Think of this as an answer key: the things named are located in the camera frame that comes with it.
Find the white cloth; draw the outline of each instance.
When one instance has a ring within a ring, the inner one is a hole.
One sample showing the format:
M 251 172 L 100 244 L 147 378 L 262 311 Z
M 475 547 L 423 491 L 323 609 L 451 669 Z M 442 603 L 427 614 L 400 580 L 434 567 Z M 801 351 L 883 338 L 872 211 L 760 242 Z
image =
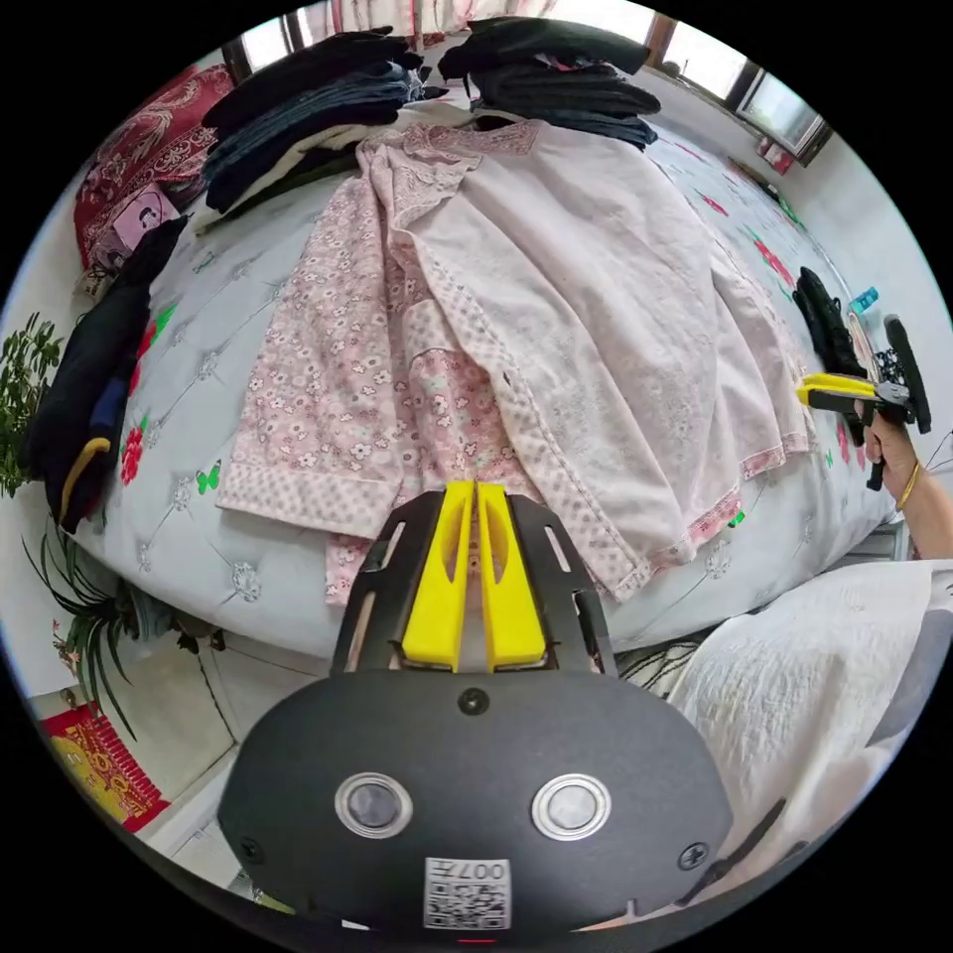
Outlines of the white cloth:
M 397 113 L 397 119 L 393 123 L 384 126 L 366 126 L 362 123 L 347 123 L 337 126 L 329 126 L 316 132 L 311 136 L 306 136 L 300 142 L 296 142 L 260 179 L 256 179 L 231 205 L 228 211 L 238 208 L 246 203 L 252 196 L 258 195 L 268 186 L 274 185 L 280 179 L 288 175 L 295 166 L 301 162 L 305 153 L 312 149 L 343 149 L 352 142 L 361 140 L 382 130 L 406 129 L 416 122 L 427 123 L 435 126 L 464 126 L 472 119 L 469 112 L 460 109 L 458 106 L 449 102 L 442 102 L 440 99 L 425 99 L 420 102 L 409 102 L 402 106 Z M 196 213 L 196 234 L 202 234 L 208 228 L 224 218 L 222 212 L 211 208 L 202 199 L 202 205 Z
M 692 656 L 669 703 L 701 734 L 725 784 L 735 821 L 720 856 L 787 801 L 698 900 L 824 834 L 880 777 L 900 740 L 868 741 L 931 606 L 933 568 L 874 562 L 818 576 L 762 613 L 729 619 Z

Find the red floral cushion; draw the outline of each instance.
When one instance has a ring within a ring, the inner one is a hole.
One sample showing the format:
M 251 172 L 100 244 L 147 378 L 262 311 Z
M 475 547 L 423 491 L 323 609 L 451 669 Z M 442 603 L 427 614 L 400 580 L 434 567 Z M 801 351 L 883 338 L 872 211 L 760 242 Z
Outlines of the red floral cushion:
M 187 69 L 99 147 L 73 210 L 84 268 L 96 262 L 98 243 L 143 186 L 166 184 L 165 192 L 180 206 L 202 191 L 205 153 L 215 141 L 202 119 L 231 88 L 223 64 Z

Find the curtain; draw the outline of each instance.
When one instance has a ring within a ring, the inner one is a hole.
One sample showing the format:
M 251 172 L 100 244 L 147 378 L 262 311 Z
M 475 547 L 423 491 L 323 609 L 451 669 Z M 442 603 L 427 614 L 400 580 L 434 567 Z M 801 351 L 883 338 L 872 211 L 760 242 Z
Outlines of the curtain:
M 542 17 L 555 5 L 556 0 L 325 0 L 299 14 L 314 43 L 345 30 L 392 26 L 396 36 L 415 37 L 420 50 L 434 42 L 435 35 L 463 30 L 467 20 Z

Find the red decoration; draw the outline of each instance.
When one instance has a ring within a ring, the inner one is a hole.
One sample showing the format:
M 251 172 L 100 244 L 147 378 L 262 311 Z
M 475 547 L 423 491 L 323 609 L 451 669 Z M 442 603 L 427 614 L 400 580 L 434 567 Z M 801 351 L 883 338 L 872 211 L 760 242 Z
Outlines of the red decoration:
M 89 705 L 44 719 L 41 724 L 69 773 L 86 793 L 130 833 L 141 830 L 169 806 L 136 763 L 109 720 Z
M 699 195 L 707 202 L 715 211 L 719 211 L 725 218 L 728 217 L 728 213 L 714 200 L 709 199 L 708 196 L 704 196 L 701 193 Z
M 841 457 L 844 459 L 844 463 L 848 464 L 851 461 L 851 451 L 847 443 L 847 430 L 845 430 L 841 421 L 838 421 L 837 424 L 837 442 L 841 447 Z
M 680 142 L 676 142 L 675 145 L 678 146 L 679 149 L 683 149 L 690 156 L 694 156 L 699 162 L 704 163 L 706 166 L 708 165 L 708 163 L 705 162 L 705 160 L 697 152 L 692 152 L 692 150 L 689 149 L 688 146 L 683 146 Z
M 129 380 L 129 393 L 132 392 L 139 386 L 139 378 L 142 376 L 142 362 L 136 361 L 136 366 L 133 368 L 132 377 Z
M 779 274 L 784 281 L 787 282 L 789 287 L 793 288 L 794 279 L 791 277 L 791 273 L 784 267 L 781 259 L 778 258 L 777 255 L 775 255 L 774 252 L 771 251 L 771 249 L 768 248 L 760 238 L 756 238 L 754 240 L 754 247 L 761 253 L 761 257 L 767 262 L 770 268 L 776 271 L 777 274 Z
M 142 336 L 142 340 L 139 341 L 139 349 L 136 351 L 136 357 L 141 357 L 151 346 L 152 342 L 156 336 L 156 323 L 154 321 L 149 322 L 149 327 L 146 328 L 146 333 Z
M 142 428 L 133 427 L 126 438 L 122 450 L 122 482 L 128 486 L 139 473 L 139 461 L 142 459 Z

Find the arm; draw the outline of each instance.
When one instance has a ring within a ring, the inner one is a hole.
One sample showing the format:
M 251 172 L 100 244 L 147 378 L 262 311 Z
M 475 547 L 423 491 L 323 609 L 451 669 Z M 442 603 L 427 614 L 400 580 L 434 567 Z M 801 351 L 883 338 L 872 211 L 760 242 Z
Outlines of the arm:
M 906 428 L 875 414 L 874 423 L 865 428 L 864 436 L 867 459 L 872 463 L 884 461 L 884 486 L 894 499 L 900 500 L 917 463 Z M 917 471 L 913 489 L 903 505 L 903 516 L 923 559 L 953 559 L 953 499 L 923 467 Z

